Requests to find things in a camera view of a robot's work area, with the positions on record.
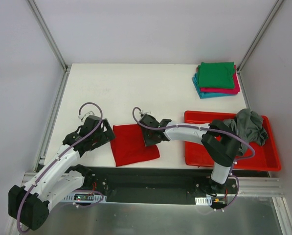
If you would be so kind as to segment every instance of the white cable clip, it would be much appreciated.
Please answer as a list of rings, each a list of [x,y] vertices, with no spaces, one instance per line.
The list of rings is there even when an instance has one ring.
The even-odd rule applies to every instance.
[[[81,121],[83,121],[83,119],[84,119],[85,117],[88,117],[89,115],[95,115],[95,113],[94,113],[93,111],[89,111],[89,112],[87,112],[87,113],[85,113],[85,114],[80,114],[80,115],[78,115],[78,118],[79,118]]]
[[[150,113],[151,113],[151,111],[144,112],[143,110],[141,110],[141,111],[139,112],[139,114],[140,114],[140,115],[144,115],[144,114],[150,114]]]
[[[80,120],[83,120],[83,118],[84,118],[84,114],[80,114],[80,115],[78,115],[78,118],[80,119]]]

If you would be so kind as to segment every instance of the red cloth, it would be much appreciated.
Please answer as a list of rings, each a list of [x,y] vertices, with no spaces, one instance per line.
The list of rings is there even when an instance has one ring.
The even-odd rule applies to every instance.
[[[156,145],[145,146],[139,125],[113,126],[116,138],[111,141],[111,149],[116,166],[144,162],[160,157]]]
[[[222,89],[222,88],[203,88],[200,87],[201,92],[216,92],[216,93],[224,93],[224,94],[237,94],[240,91],[238,79],[236,73],[233,74],[234,81],[234,89]]]

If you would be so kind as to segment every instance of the green cloth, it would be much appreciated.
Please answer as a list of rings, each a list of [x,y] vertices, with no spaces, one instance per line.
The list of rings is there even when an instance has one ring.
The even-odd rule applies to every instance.
[[[234,62],[202,62],[198,69],[199,87],[234,89]]]

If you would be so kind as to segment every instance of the red tray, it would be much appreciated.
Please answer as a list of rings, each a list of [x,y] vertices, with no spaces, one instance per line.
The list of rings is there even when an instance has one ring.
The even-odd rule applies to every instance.
[[[235,114],[227,113],[211,113],[186,111],[184,114],[185,123],[203,124],[211,123],[214,119],[225,120],[234,118]],[[258,171],[280,171],[281,164],[279,162],[272,129],[269,119],[263,117],[263,127],[268,133],[268,140],[263,146],[256,143],[250,145],[254,148],[256,155],[250,159],[240,160],[235,165],[235,169],[258,170]],[[250,155],[251,150],[247,150],[244,156]],[[213,167],[214,161],[208,154],[203,145],[185,142],[185,161],[187,165],[208,166]]]

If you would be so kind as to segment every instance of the wire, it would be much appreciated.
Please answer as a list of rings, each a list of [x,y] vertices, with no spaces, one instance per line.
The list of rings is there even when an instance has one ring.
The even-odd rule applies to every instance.
[[[98,203],[102,202],[103,201],[103,194],[101,192],[98,192],[98,191],[92,191],[93,193],[97,193],[101,196],[101,198],[97,201],[97,202],[94,202],[94,203],[91,203],[90,205],[88,206],[82,206],[82,205],[79,205],[77,207],[80,207],[80,208],[89,208],[89,207],[94,207],[96,206]]]
[[[72,149],[75,145],[77,145],[78,143],[80,143],[81,141],[83,141],[84,139],[86,139],[88,136],[90,136],[93,132],[95,132],[97,130],[97,128],[101,125],[101,122],[102,122],[102,116],[103,116],[103,113],[102,113],[102,110],[101,108],[95,104],[95,103],[92,103],[92,102],[87,102],[85,104],[83,104],[80,108],[79,108],[79,111],[78,111],[78,115],[81,114],[81,111],[83,109],[84,106],[88,105],[88,104],[91,104],[91,105],[94,105],[97,107],[97,109],[99,110],[100,112],[100,118],[99,118],[99,122],[98,124],[87,134],[85,135],[84,137],[80,138],[77,142],[75,142],[74,144],[72,144],[70,147],[68,147],[66,150],[64,150],[59,156],[58,156],[58,159],[61,159],[68,151],[70,151],[70,149]],[[21,212],[22,212],[22,209],[23,209],[23,205],[24,205],[24,202],[26,201],[27,197],[29,196],[30,192],[33,190],[34,187],[37,186],[37,183],[43,178],[43,176],[52,168],[52,166],[58,161],[57,158],[55,158],[51,164],[49,164],[49,166],[40,174],[40,176],[36,179],[36,181],[32,184],[32,186],[27,190],[26,194],[24,195],[21,203],[20,203],[20,206],[19,206],[19,210],[18,210],[18,213],[17,213],[17,228],[18,228],[18,231],[21,233],[21,234],[25,234],[29,231],[29,229],[27,230],[22,230],[21,228],[21,225],[20,225],[20,217],[21,217]]]
[[[217,194],[216,194],[216,193],[209,193],[209,192],[207,192],[206,190],[204,190],[203,187],[200,187],[200,190],[201,190],[202,192],[204,192],[205,194],[210,195],[211,197],[217,197]]]
[[[232,134],[232,133],[229,133],[227,131],[222,131],[222,130],[216,130],[216,129],[212,129],[212,128],[205,128],[205,127],[200,127],[200,126],[194,126],[194,125],[171,125],[171,126],[165,126],[165,127],[150,127],[150,126],[146,126],[142,123],[140,123],[137,118],[135,117],[135,110],[138,109],[140,112],[141,112],[141,109],[139,107],[134,107],[133,108],[133,111],[132,111],[132,114],[133,114],[133,119],[135,120],[135,122],[137,122],[138,125],[146,128],[146,129],[149,129],[149,130],[153,130],[153,131],[163,131],[163,130],[166,130],[166,129],[170,129],[170,128],[179,128],[179,127],[185,127],[185,128],[192,128],[192,129],[198,129],[198,130],[204,130],[204,131],[211,131],[211,132],[215,132],[215,133],[220,133],[220,134],[225,134],[227,136],[230,136],[234,139],[236,139],[237,141],[239,141],[240,143],[243,143],[244,145],[246,145],[251,151],[252,151],[252,154],[249,155],[249,156],[245,156],[245,157],[238,157],[234,160],[233,162],[233,165],[231,166],[230,170],[229,170],[229,176],[233,177],[236,179],[236,182],[237,182],[237,192],[234,196],[234,198],[227,204],[226,207],[228,207],[230,204],[232,204],[233,201],[235,201],[236,197],[237,197],[237,194],[239,192],[239,179],[237,176],[235,175],[232,175],[232,170],[234,168],[234,165],[237,161],[239,160],[242,160],[242,159],[248,159],[248,158],[252,158],[254,155],[255,155],[255,150],[252,146],[250,146],[249,143],[247,143],[246,141],[244,141],[243,139],[239,138],[238,136]]]
[[[95,192],[96,187],[97,187],[97,184],[96,184],[96,182],[94,182],[92,184],[92,192],[89,195],[94,195],[94,192]]]

